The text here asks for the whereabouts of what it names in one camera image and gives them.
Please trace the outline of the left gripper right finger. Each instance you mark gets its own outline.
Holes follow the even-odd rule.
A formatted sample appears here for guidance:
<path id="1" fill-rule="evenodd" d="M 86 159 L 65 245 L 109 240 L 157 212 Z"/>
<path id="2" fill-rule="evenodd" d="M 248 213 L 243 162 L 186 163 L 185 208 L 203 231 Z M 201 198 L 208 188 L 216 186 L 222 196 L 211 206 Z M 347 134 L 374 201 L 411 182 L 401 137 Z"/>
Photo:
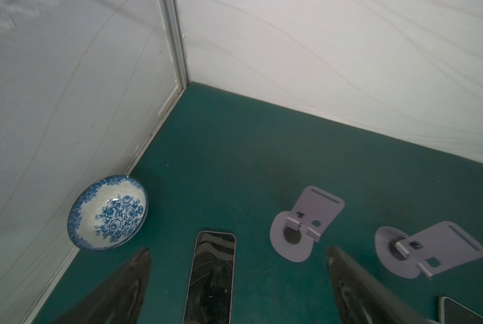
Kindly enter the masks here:
<path id="1" fill-rule="evenodd" d="M 339 247 L 326 252 L 327 268 L 342 323 L 427 323 Z"/>

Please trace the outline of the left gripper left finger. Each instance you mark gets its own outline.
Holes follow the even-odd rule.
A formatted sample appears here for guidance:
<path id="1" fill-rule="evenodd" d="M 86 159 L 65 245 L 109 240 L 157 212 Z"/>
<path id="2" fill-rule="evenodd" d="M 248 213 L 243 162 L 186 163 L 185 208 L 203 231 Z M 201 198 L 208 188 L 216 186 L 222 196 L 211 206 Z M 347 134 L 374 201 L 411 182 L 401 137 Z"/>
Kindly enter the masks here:
<path id="1" fill-rule="evenodd" d="M 137 323 L 150 280 L 152 258 L 147 247 L 109 275 L 55 323 Z"/>

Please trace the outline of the purple phone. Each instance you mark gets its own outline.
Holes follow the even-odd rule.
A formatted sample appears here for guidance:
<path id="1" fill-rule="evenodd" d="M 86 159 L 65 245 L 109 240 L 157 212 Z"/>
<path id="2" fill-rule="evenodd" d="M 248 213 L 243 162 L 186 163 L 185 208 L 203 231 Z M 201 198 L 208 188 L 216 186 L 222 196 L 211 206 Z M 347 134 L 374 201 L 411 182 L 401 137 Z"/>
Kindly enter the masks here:
<path id="1" fill-rule="evenodd" d="M 183 323 L 232 322 L 236 237 L 202 231 L 196 237 Z"/>

